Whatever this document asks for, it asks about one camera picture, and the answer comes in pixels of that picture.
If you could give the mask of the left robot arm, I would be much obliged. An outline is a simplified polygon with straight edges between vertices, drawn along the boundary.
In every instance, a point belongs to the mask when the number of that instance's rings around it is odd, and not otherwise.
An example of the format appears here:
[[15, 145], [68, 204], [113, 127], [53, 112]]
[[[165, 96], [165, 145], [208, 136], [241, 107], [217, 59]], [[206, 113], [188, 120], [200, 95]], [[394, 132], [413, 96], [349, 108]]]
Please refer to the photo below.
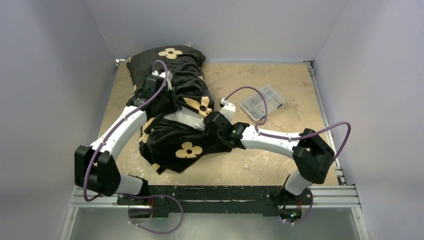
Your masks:
[[89, 146], [80, 145], [75, 150], [74, 182], [82, 188], [85, 201], [91, 202], [114, 194], [129, 195], [138, 205], [148, 201], [148, 181], [121, 174], [116, 161], [136, 131], [152, 121], [155, 114], [164, 115], [164, 111], [153, 106], [161, 97], [170, 101], [172, 111], [180, 110], [172, 77], [170, 71], [154, 71], [146, 78], [139, 92], [128, 101], [111, 127]]

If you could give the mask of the white pillow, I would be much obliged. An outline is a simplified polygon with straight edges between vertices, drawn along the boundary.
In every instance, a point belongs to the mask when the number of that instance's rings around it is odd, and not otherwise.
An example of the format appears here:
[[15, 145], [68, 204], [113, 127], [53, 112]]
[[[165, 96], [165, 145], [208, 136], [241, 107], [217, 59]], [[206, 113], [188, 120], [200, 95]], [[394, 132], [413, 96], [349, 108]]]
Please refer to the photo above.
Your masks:
[[204, 118], [186, 107], [182, 107], [174, 113], [167, 114], [164, 118], [169, 121], [179, 122], [197, 130], [203, 131], [205, 129], [203, 123]]

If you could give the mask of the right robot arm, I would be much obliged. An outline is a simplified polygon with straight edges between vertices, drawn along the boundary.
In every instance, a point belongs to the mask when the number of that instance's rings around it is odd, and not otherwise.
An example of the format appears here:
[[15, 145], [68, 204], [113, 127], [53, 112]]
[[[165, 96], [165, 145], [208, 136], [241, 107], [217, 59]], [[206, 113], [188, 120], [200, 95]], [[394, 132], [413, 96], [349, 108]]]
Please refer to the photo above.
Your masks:
[[205, 134], [235, 149], [263, 150], [292, 159], [297, 167], [283, 184], [280, 196], [294, 203], [313, 184], [323, 184], [335, 157], [334, 150], [314, 130], [285, 133], [259, 129], [244, 122], [232, 124], [220, 112], [204, 118]]

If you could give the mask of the black floral pillowcase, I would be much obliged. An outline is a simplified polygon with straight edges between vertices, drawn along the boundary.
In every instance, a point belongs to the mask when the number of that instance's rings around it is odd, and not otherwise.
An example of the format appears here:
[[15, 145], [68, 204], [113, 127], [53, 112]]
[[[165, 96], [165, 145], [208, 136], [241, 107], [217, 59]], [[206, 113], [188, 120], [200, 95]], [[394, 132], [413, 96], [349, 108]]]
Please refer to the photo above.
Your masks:
[[[189, 45], [169, 45], [145, 50], [128, 57], [129, 71], [134, 95], [139, 92], [147, 77], [153, 72], [168, 70], [173, 74], [172, 87], [177, 100], [203, 118], [215, 108], [215, 102], [204, 82], [202, 70], [205, 55]], [[161, 111], [165, 109], [164, 97], [153, 103]], [[181, 173], [202, 156], [231, 152], [215, 138], [204, 136], [202, 130], [194, 129], [164, 116], [155, 114], [152, 121], [141, 128], [139, 152], [158, 174], [165, 170]]]

